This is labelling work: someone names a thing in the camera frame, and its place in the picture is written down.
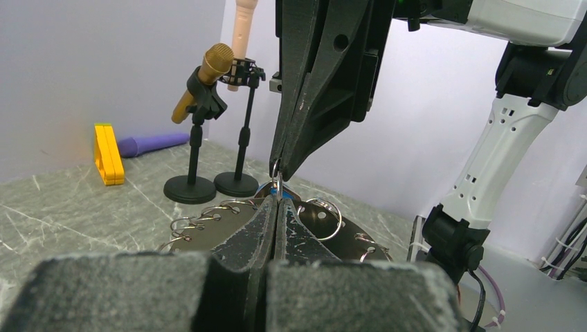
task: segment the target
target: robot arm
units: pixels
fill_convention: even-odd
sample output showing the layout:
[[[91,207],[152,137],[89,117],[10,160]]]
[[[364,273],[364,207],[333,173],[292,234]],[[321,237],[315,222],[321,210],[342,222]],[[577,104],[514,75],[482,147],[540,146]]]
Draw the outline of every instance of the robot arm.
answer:
[[[478,267],[496,203],[529,146],[558,110],[587,95],[587,0],[277,3],[283,96],[270,166],[278,162],[285,180],[350,121],[364,119],[390,18],[409,30],[429,24],[510,41],[485,130],[423,229],[426,260],[458,283]]]

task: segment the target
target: microphone clip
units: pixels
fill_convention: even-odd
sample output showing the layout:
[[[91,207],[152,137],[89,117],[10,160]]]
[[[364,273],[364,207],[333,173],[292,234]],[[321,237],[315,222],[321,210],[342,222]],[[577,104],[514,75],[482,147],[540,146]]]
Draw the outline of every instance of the microphone clip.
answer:
[[[265,81],[265,71],[257,67],[255,60],[234,59],[232,68],[218,80],[232,86],[248,86],[251,89],[259,87],[259,81]]]
[[[203,122],[204,120],[218,119],[228,105],[218,96],[216,92],[217,83],[212,85],[203,84],[198,79],[198,66],[190,78],[188,78],[188,91],[197,100],[197,104],[189,106],[186,111],[192,114],[192,121],[194,123]]]

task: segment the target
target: yellow object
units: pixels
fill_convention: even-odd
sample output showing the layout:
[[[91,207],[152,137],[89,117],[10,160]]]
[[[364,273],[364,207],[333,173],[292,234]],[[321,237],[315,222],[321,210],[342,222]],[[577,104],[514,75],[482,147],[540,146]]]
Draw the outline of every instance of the yellow object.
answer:
[[[105,185],[122,185],[125,182],[125,169],[120,159],[114,129],[109,123],[96,123],[94,142],[94,161]]]

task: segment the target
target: microphone stand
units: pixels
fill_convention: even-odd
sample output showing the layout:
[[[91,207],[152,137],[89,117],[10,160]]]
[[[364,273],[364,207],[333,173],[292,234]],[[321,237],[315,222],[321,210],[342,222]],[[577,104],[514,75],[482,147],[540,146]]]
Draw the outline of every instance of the microphone stand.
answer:
[[[219,81],[231,86],[248,86],[249,100],[246,104],[246,113],[244,116],[244,125],[239,135],[239,151],[237,155],[237,164],[234,172],[220,173],[214,179],[216,189],[222,194],[232,197],[250,197],[254,196],[259,189],[259,182],[248,174],[243,174],[244,156],[246,148],[251,138],[251,112],[253,110],[253,99],[255,90],[259,87],[259,81],[265,81],[265,72],[263,68],[255,65],[255,60],[235,59],[236,64],[234,74],[233,70],[223,76]]]
[[[217,83],[208,86],[198,80],[198,71],[188,79],[188,91],[197,100],[197,105],[188,107],[192,114],[192,131],[190,132],[190,164],[188,175],[170,178],[165,182],[163,193],[172,201],[184,204],[207,203],[216,197],[214,184],[197,175],[199,149],[202,145],[202,128],[205,120],[218,119],[226,110],[226,103],[216,92]]]

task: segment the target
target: beige microphone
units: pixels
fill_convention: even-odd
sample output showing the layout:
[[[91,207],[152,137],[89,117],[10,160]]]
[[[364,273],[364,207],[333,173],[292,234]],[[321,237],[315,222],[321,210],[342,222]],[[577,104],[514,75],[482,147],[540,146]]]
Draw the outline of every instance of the beige microphone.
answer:
[[[204,55],[202,65],[198,70],[198,80],[205,85],[212,85],[222,75],[226,74],[233,65],[235,55],[228,45],[218,43]],[[190,116],[187,112],[189,106],[195,105],[197,100],[194,100],[194,96],[189,91],[186,91],[173,110],[171,121],[180,124]]]
[[[237,14],[235,16],[235,29],[233,30],[233,51],[236,59],[246,57],[246,47],[249,45],[249,35],[251,34],[251,23],[253,22],[253,12],[257,7],[258,0],[236,0]],[[228,86],[230,91],[238,91],[238,86]]]

